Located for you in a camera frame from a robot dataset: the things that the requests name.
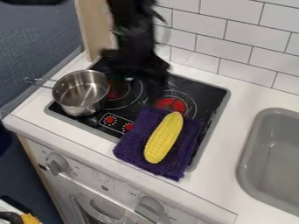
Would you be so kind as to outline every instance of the black cooktop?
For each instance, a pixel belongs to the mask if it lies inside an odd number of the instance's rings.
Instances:
[[[90,69],[107,71],[103,60],[99,60]],[[111,91],[108,94],[105,108],[94,115],[70,116],[56,102],[52,103],[48,109],[56,114],[56,117],[68,117],[110,136],[121,138],[133,128],[134,120],[141,108],[148,105],[148,96],[145,83],[138,79],[113,79],[110,84]],[[163,97],[157,101],[156,107],[176,110],[185,117],[201,121],[205,125],[205,131],[198,139],[198,144],[200,144],[226,94],[225,89],[171,75],[163,91]]]

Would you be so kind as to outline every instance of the purple towel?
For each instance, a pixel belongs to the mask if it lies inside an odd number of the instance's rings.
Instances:
[[[114,154],[119,159],[148,172],[179,181],[190,162],[203,124],[195,120],[184,119],[182,132],[170,152],[159,164],[151,164],[144,158],[144,147],[168,113],[156,108],[143,108],[134,123],[134,128],[116,145]]]

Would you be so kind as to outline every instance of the stainless steel pot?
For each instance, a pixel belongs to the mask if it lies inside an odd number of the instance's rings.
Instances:
[[[54,87],[35,83],[41,80],[56,81],[56,83]],[[93,70],[73,72],[60,80],[26,77],[24,82],[51,88],[54,100],[71,116],[89,116],[102,109],[110,89],[107,76]]]

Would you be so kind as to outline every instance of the yellow toy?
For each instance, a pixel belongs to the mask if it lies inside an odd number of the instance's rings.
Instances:
[[[39,224],[37,217],[32,216],[30,213],[20,215],[24,224]]]
[[[144,149],[145,159],[152,163],[160,163],[170,151],[183,128],[184,119],[179,112],[168,114],[153,134]]]

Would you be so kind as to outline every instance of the white tile backsplash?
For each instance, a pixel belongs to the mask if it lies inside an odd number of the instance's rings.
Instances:
[[[178,64],[217,73],[219,58],[172,47],[171,60]]]
[[[219,74],[265,87],[271,87],[276,76],[276,72],[225,59],[221,60]]]
[[[251,46],[241,45],[218,38],[209,38],[198,35],[196,51],[206,53],[222,59],[235,60],[247,63]]]
[[[155,18],[156,25],[163,25],[163,26],[171,26],[172,24],[172,10],[164,7],[156,6],[154,10],[159,13],[165,20],[166,23],[162,22],[161,20]]]
[[[258,24],[263,3],[240,0],[201,0],[200,13]]]
[[[163,60],[170,61],[170,46],[169,45],[157,45],[155,52]]]
[[[299,94],[299,0],[157,4],[171,25],[155,21],[156,39],[167,44],[156,49],[163,59]]]
[[[157,0],[157,5],[172,8],[172,0]]]
[[[292,37],[289,41],[287,53],[299,55],[299,34],[292,34]]]
[[[174,10],[173,27],[188,32],[196,32],[207,36],[223,38],[226,21],[221,18]]]
[[[289,41],[289,34],[287,31],[229,21],[226,39],[283,52]]]
[[[194,51],[196,34],[186,31],[171,30],[170,45]]]
[[[299,79],[292,75],[279,73],[273,88],[299,95]]]
[[[171,28],[155,25],[155,32],[156,32],[155,38],[157,43],[169,44]]]
[[[299,76],[299,57],[286,53],[254,48],[249,64]]]
[[[200,0],[172,0],[173,9],[181,11],[199,12]]]
[[[299,1],[298,0],[259,0],[260,2],[264,3],[271,3],[271,4],[281,4],[286,6],[298,7],[299,8]]]
[[[299,32],[299,10],[266,3],[261,25],[285,31]]]

